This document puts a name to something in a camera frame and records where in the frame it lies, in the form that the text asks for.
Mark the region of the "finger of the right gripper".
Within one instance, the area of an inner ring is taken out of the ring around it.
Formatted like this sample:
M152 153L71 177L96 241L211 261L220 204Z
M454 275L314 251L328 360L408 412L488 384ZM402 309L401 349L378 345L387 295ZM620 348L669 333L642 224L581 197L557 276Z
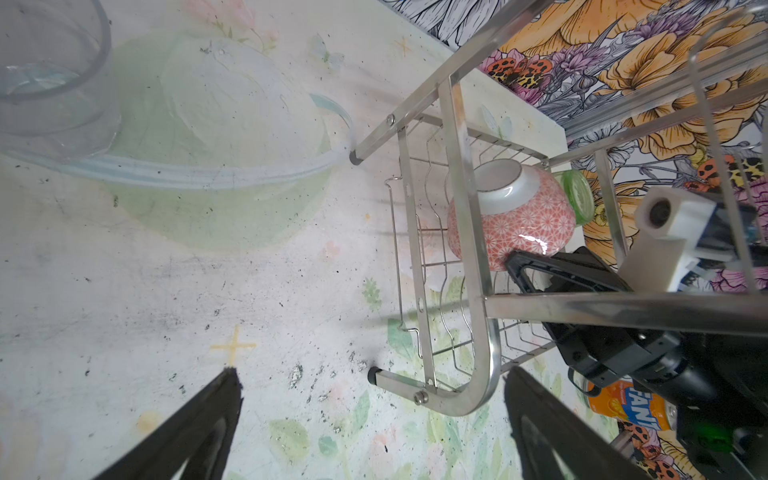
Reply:
M514 251L505 267L525 294L618 291L618 275L590 250L553 256Z

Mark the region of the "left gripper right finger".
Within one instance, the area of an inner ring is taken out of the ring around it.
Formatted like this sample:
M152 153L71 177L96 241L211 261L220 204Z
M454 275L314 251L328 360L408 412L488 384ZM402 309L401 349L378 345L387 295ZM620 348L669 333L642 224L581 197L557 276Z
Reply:
M507 375L504 400L525 479L645 479L525 369Z

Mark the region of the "clear glass plate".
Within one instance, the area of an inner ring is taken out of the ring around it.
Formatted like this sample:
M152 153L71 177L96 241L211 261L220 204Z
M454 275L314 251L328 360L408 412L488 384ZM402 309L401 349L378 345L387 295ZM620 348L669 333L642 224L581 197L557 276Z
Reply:
M156 31L112 58L119 117L104 147L9 157L73 176L162 190L295 182L346 159L348 112L256 49L222 36Z

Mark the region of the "chrome two-tier dish rack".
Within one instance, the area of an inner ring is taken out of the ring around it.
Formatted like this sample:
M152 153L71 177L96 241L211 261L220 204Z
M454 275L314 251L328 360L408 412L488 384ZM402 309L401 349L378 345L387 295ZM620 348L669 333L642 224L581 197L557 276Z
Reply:
M767 334L767 296L704 293L556 293L498 294L491 282L482 231L479 197L472 167L461 80L505 40L518 33L547 7L546 1L510 1L464 46L445 60L413 93L402 101L350 154L359 165L396 137L405 189L408 238L423 355L423 380L411 379L373 367L369 383L408 401L448 416L468 415L491 398L501 374L515 366L503 361L498 323L586 324L654 330L700 332L741 337ZM445 137L448 173L456 196L456 214L462 262L466 275L474 366L469 381L453 389L438 385L423 284L419 222L416 218L414 180L408 152L407 129L433 103L440 106L437 125Z

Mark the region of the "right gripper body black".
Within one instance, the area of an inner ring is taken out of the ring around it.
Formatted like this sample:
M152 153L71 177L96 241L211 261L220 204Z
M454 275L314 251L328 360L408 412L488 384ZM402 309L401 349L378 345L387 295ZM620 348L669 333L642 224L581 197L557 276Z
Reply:
M544 328L592 395L629 377L708 420L766 419L766 294L637 293L584 247L542 271L543 295L577 301Z

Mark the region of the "green tinted glass cup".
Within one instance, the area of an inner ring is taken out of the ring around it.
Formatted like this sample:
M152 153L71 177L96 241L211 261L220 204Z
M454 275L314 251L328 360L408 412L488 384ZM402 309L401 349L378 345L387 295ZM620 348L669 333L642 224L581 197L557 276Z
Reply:
M564 170L554 174L571 205L576 224L584 226L595 215L596 206L590 184L579 170Z

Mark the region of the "pink black patterned bowl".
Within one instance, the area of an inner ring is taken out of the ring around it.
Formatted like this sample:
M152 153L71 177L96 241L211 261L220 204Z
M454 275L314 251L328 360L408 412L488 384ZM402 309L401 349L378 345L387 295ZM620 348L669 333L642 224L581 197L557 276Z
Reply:
M489 269L503 271L508 255L552 256L576 228L568 197L549 172L499 158L474 169Z

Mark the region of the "orange capped small jar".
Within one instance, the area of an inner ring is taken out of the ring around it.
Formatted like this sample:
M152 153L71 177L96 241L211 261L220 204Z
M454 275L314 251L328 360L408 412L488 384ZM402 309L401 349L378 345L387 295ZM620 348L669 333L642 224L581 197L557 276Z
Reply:
M677 409L661 396L639 390L632 382L619 380L588 397L591 411L606 417L657 431L677 429Z

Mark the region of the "clear glass cup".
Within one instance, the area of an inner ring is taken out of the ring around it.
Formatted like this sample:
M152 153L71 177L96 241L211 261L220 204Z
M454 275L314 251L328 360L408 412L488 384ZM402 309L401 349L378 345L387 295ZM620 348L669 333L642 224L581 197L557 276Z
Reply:
M102 4L2 2L2 153L77 161L106 152L120 123Z

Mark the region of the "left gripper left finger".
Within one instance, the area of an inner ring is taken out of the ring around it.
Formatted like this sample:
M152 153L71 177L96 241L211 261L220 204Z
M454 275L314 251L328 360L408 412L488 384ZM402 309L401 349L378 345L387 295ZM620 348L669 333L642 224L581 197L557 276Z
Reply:
M221 479L242 408L242 385L225 368L99 479Z

